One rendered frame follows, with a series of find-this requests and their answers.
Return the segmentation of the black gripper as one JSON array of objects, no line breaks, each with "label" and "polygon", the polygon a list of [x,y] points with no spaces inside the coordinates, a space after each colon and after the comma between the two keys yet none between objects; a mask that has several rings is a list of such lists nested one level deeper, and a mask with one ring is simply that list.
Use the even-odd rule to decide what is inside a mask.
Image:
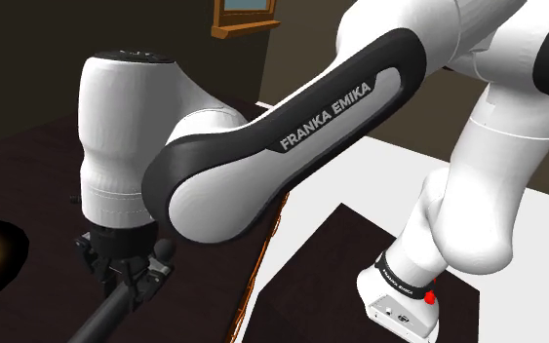
[{"label": "black gripper", "polygon": [[[147,256],[152,252],[157,237],[156,222],[132,228],[92,224],[90,231],[79,236],[74,244],[85,267],[100,282],[103,295],[109,296],[116,287],[116,273],[111,269],[111,259]],[[172,265],[155,257],[149,257],[147,262],[148,265],[131,275],[128,281],[132,305],[150,301],[174,271]]]}]

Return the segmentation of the black cylindrical rod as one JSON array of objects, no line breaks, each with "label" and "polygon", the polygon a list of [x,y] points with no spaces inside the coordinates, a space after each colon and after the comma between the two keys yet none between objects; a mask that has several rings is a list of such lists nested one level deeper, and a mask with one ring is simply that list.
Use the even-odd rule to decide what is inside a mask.
[{"label": "black cylindrical rod", "polygon": [[155,257],[161,262],[172,265],[171,260],[175,254],[175,250],[176,247],[172,241],[161,239],[155,244],[152,252],[145,257],[111,260],[111,269],[116,273],[115,289],[109,296],[105,296],[98,308],[72,335],[67,343],[106,343],[106,340],[117,326],[143,304],[132,305],[130,303],[131,294],[128,288],[130,276],[146,267],[149,257]]}]

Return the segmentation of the dark brown table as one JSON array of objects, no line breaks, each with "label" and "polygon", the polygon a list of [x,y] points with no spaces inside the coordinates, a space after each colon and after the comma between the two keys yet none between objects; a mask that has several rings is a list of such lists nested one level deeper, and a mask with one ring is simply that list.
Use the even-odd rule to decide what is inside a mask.
[{"label": "dark brown table", "polygon": [[[23,267],[0,292],[0,343],[67,343],[102,301],[74,245],[88,228],[70,202],[82,158],[75,113],[0,140],[0,220],[29,240]],[[271,204],[253,229],[223,245],[178,240],[170,278],[108,343],[227,343],[279,213]]]}]

